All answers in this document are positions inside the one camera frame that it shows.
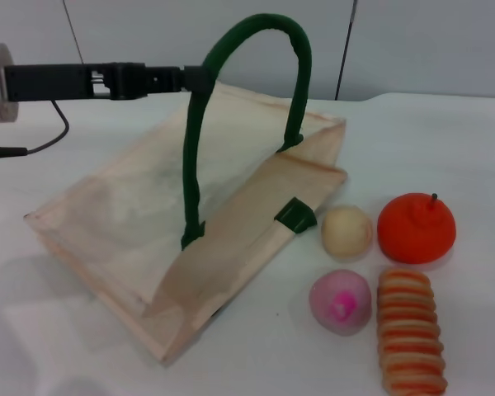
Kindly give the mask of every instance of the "robotic arm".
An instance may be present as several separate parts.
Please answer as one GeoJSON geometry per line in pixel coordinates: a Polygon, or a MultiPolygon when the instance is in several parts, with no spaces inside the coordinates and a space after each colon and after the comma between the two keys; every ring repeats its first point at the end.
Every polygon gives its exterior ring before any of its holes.
{"type": "MultiPolygon", "coordinates": [[[[201,66],[150,68],[145,64],[45,64],[15,65],[9,49],[0,44],[0,122],[13,122],[21,101],[52,101],[66,125],[64,132],[49,142],[56,143],[66,134],[68,122],[55,101],[72,99],[111,99],[126,101],[150,93],[212,92],[214,80],[201,66]],[[95,93],[94,86],[104,85],[107,93],[95,93]]],[[[0,158],[18,157],[34,150],[0,148],[0,158]]]]}

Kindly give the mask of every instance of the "red toy fruit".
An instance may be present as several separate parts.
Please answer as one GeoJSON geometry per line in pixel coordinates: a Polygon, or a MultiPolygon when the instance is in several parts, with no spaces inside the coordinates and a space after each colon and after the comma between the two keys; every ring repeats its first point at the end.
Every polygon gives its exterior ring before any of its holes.
{"type": "Polygon", "coordinates": [[[456,238],[455,219],[437,195],[410,193],[390,201],[378,218],[381,250],[397,262],[423,264],[444,256],[456,238]]]}

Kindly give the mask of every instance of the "pink toy onion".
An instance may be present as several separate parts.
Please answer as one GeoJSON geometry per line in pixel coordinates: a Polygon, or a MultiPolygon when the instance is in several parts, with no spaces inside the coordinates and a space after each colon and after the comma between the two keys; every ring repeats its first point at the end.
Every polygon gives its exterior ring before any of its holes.
{"type": "Polygon", "coordinates": [[[341,336],[359,332],[372,314],[370,288],[354,271],[337,270],[319,278],[309,293],[313,316],[341,336]]]}

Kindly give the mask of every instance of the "green stem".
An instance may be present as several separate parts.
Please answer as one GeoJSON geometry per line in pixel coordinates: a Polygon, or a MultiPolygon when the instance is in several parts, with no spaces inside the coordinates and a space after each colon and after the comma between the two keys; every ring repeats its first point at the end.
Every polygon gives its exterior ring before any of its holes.
{"type": "MultiPolygon", "coordinates": [[[[291,45],[299,60],[299,71],[295,84],[294,97],[291,101],[290,112],[286,122],[284,143],[279,151],[284,151],[302,141],[300,126],[303,122],[308,88],[312,70],[312,51],[308,37],[295,21],[287,16],[276,14],[258,14],[250,16],[228,31],[213,49],[208,53],[202,64],[210,73],[213,81],[219,75],[228,57],[249,37],[265,29],[277,29],[290,37],[291,45]]],[[[204,120],[205,108],[212,92],[192,93],[187,113],[187,126],[183,144],[183,199],[185,201],[186,228],[181,247],[204,235],[205,224],[200,224],[198,204],[200,203],[200,188],[196,177],[196,159],[201,125],[204,120]]]]}
{"type": "Polygon", "coordinates": [[[431,195],[431,202],[429,202],[429,207],[431,209],[433,209],[435,207],[435,202],[436,202],[437,199],[438,199],[438,195],[437,194],[431,195]]]}

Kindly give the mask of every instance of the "white table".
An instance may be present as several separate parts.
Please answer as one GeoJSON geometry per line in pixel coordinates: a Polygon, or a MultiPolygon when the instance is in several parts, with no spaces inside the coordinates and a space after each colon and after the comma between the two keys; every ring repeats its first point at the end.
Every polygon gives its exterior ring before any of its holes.
{"type": "MultiPolygon", "coordinates": [[[[374,289],[388,264],[377,244],[341,265],[324,253],[318,230],[297,238],[165,369],[24,225],[23,215],[187,99],[63,102],[67,138],[28,158],[0,160],[0,396],[383,394],[374,321],[341,338],[318,326],[307,306],[312,282],[338,267],[361,273],[374,289]]],[[[348,121],[338,165],[350,181],[334,202],[359,205],[375,219],[388,199],[425,191],[452,209],[454,252],[428,272],[447,394],[495,396],[495,99],[387,94],[309,106],[348,121]]],[[[16,124],[0,125],[0,145],[34,147],[61,129],[49,103],[24,104],[16,124]]]]}

